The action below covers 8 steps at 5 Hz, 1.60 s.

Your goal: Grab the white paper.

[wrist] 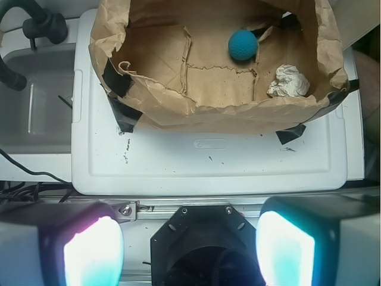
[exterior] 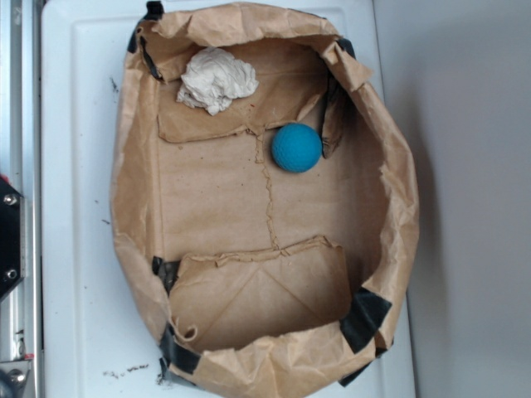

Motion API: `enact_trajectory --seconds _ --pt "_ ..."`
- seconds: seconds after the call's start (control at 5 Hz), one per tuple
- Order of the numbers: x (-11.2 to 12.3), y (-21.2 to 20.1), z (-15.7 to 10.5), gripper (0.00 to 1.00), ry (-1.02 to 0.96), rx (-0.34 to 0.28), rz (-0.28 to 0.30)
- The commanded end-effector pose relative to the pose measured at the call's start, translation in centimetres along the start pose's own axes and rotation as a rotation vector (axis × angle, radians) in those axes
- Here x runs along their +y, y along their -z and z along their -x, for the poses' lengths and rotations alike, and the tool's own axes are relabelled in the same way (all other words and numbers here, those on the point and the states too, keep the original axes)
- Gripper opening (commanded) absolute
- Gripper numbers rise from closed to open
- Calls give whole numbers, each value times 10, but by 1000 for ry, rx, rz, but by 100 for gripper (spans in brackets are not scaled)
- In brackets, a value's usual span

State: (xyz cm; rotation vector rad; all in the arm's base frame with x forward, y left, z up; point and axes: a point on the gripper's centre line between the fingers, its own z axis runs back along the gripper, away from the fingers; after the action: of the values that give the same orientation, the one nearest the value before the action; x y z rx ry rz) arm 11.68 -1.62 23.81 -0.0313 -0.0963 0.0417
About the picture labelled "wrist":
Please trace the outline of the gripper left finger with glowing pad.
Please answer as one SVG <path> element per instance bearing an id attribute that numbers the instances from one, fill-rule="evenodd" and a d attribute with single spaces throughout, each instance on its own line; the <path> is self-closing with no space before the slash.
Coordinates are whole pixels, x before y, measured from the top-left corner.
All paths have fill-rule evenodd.
<path id="1" fill-rule="evenodd" d="M 1 205 L 1 285 L 117 285 L 123 257 L 106 203 Z"/>

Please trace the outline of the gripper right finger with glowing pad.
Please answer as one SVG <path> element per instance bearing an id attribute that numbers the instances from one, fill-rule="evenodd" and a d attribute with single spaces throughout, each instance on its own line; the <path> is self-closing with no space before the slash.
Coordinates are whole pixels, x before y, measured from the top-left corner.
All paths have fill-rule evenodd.
<path id="1" fill-rule="evenodd" d="M 379 285 L 380 197 L 278 195 L 257 222 L 267 285 Z"/>

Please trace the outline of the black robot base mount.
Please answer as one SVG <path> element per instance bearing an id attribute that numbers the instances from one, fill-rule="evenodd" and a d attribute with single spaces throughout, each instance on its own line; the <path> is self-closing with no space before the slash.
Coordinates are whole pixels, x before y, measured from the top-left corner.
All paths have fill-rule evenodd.
<path id="1" fill-rule="evenodd" d="M 152 285 L 265 285 L 256 228 L 221 207 L 175 212 L 151 238 Z"/>

